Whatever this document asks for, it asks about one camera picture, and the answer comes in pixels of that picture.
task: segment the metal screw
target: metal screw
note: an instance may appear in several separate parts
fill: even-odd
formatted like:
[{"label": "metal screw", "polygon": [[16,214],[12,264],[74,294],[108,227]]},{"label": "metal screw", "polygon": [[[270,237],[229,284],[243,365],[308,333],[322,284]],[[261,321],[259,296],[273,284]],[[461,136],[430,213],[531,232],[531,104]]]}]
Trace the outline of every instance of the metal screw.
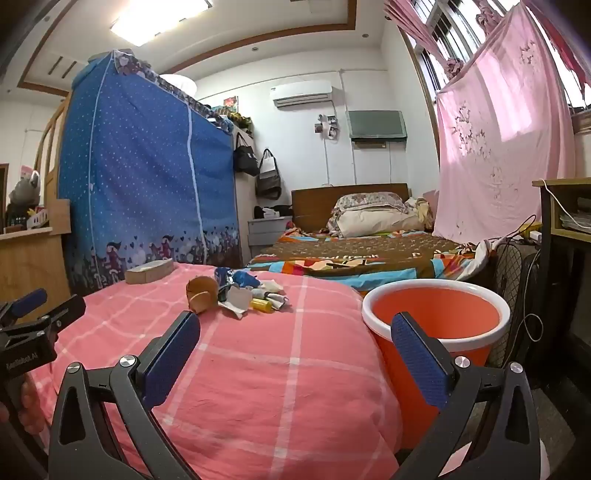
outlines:
[{"label": "metal screw", "polygon": [[122,367],[131,367],[135,363],[135,357],[133,355],[125,355],[119,360],[119,365]]},{"label": "metal screw", "polygon": [[511,364],[511,371],[515,372],[516,374],[520,374],[523,371],[523,367],[520,364],[518,364],[517,362],[513,362]]},{"label": "metal screw", "polygon": [[468,368],[470,366],[470,359],[465,356],[457,356],[455,362],[460,368]]},{"label": "metal screw", "polygon": [[78,362],[74,362],[68,365],[67,371],[69,374],[75,374],[80,369],[80,364]]}]

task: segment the wooden ceiling trim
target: wooden ceiling trim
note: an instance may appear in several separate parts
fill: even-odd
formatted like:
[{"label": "wooden ceiling trim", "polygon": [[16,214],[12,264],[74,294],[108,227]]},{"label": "wooden ceiling trim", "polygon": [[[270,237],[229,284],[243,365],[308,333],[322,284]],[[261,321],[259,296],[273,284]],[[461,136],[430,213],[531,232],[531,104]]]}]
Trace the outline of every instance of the wooden ceiling trim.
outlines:
[{"label": "wooden ceiling trim", "polygon": [[28,81],[26,81],[26,78],[27,78],[27,75],[29,74],[29,71],[31,70],[31,68],[33,66],[33,63],[35,62],[35,60],[37,59],[37,57],[41,53],[43,46],[45,45],[45,43],[47,42],[49,37],[51,37],[51,34],[53,33],[53,31],[56,29],[57,24],[66,16],[66,14],[70,11],[70,9],[74,6],[74,4],[77,1],[78,0],[70,0],[70,3],[67,4],[59,14],[57,14],[55,19],[53,20],[53,23],[50,25],[50,27],[47,29],[47,31],[43,35],[41,41],[39,42],[39,45],[37,45],[37,48],[33,52],[33,55],[31,55],[31,58],[29,59],[27,66],[22,71],[22,75],[21,75],[20,80],[18,81],[17,87],[24,88],[26,90],[35,90],[37,92],[50,93],[52,95],[60,95],[62,97],[68,96],[68,92],[66,92],[65,90],[62,90],[59,88],[54,88],[54,87],[48,87],[47,85],[42,85],[40,83],[28,82]]},{"label": "wooden ceiling trim", "polygon": [[[66,97],[68,92],[66,90],[61,90],[59,88],[49,87],[47,85],[42,85],[39,83],[33,83],[26,81],[26,77],[31,70],[33,63],[37,59],[38,55],[41,53],[43,46],[56,29],[57,24],[66,16],[66,14],[70,11],[70,9],[74,6],[74,4],[78,0],[70,0],[70,3],[67,4],[64,9],[56,16],[53,23],[49,27],[49,29],[43,35],[43,38],[39,42],[39,45],[33,52],[33,55],[29,59],[27,66],[25,67],[21,79],[18,82],[18,87],[27,89],[27,90],[36,90],[38,92],[45,92],[50,93],[52,95],[60,95]],[[195,63],[209,59],[221,53],[225,53],[227,51],[235,50],[236,48],[245,47],[247,45],[252,45],[254,43],[259,43],[262,41],[273,40],[275,38],[283,38],[283,37],[291,37],[293,35],[302,35],[306,33],[317,33],[317,32],[331,32],[331,31],[350,31],[355,30],[357,24],[357,1],[358,0],[348,0],[348,12],[347,12],[347,23],[343,24],[325,24],[325,25],[310,25],[308,27],[296,27],[296,28],[287,28],[285,30],[278,30],[270,33],[263,33],[260,35],[255,35],[254,37],[244,38],[242,40],[238,40],[227,45],[223,45],[218,48],[214,48],[213,50],[209,50],[204,53],[200,53],[188,60],[182,61],[178,65],[175,65],[172,68],[169,68],[163,73],[176,73],[180,70],[183,70]]]},{"label": "wooden ceiling trim", "polygon": [[209,50],[204,53],[200,53],[199,55],[195,55],[194,57],[182,61],[178,65],[169,68],[164,74],[170,73],[177,73],[180,70],[183,70],[191,65],[194,65],[202,60],[210,59],[220,53],[226,53],[227,51],[236,50],[237,48],[246,47],[248,45],[253,45],[254,43],[259,43],[267,40],[273,40],[275,38],[283,38],[283,37],[291,37],[293,35],[302,35],[305,33],[317,33],[317,32],[334,32],[334,31],[348,31],[348,30],[355,30],[357,24],[357,0],[348,0],[347,6],[347,23],[339,23],[339,24],[325,24],[325,25],[311,25],[309,27],[296,27],[296,28],[287,28],[285,30],[277,30],[274,32],[263,33],[260,35],[255,35],[254,37],[243,38],[242,40],[238,40],[227,45],[223,45],[218,48],[214,48],[213,50]]}]

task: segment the drawer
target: drawer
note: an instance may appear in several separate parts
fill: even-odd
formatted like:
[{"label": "drawer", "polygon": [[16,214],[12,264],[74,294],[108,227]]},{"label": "drawer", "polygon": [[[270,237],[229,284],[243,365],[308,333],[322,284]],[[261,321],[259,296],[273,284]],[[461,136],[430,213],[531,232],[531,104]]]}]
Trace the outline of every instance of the drawer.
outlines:
[{"label": "drawer", "polygon": [[249,233],[248,245],[273,245],[282,234],[283,230],[281,232]]},{"label": "drawer", "polygon": [[265,218],[260,220],[251,220],[248,222],[249,233],[270,233],[270,232],[285,232],[287,222],[291,221],[291,217],[279,218]]}]

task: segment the stuffed animal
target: stuffed animal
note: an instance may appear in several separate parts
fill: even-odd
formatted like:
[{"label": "stuffed animal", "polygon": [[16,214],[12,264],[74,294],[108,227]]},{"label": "stuffed animal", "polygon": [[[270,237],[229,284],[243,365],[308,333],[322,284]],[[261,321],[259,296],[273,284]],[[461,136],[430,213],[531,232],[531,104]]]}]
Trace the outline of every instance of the stuffed animal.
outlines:
[{"label": "stuffed animal", "polygon": [[20,179],[14,190],[8,196],[13,206],[37,206],[39,205],[41,182],[39,172],[33,171],[31,177]]}]

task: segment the orange bucket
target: orange bucket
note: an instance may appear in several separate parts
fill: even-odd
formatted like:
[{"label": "orange bucket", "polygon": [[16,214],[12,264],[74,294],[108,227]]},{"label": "orange bucket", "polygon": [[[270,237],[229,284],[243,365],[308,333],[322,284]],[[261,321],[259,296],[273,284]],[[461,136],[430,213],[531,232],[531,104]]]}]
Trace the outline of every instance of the orange bucket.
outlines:
[{"label": "orange bucket", "polygon": [[438,409],[427,405],[392,343],[394,315],[409,312],[427,335],[439,338],[452,357],[484,365],[492,345],[509,328],[506,301],[486,288],[454,280],[416,279],[389,283],[363,300],[363,320],[373,331],[402,410],[402,448],[423,438]]}]

